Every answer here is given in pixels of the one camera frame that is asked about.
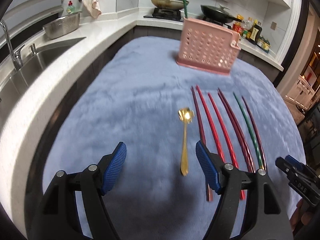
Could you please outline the person's hand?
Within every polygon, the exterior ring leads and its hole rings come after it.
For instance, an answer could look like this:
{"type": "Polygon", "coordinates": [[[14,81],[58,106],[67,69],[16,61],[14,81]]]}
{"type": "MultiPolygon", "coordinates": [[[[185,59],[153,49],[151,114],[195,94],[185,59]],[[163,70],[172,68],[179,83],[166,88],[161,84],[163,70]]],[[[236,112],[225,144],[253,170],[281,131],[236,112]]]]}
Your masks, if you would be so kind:
{"type": "Polygon", "coordinates": [[[302,222],[303,225],[308,225],[310,220],[312,220],[313,213],[310,212],[303,212],[302,206],[304,204],[304,199],[300,199],[296,205],[296,209],[290,218],[290,225],[292,231],[295,230],[297,224],[302,222]]]}

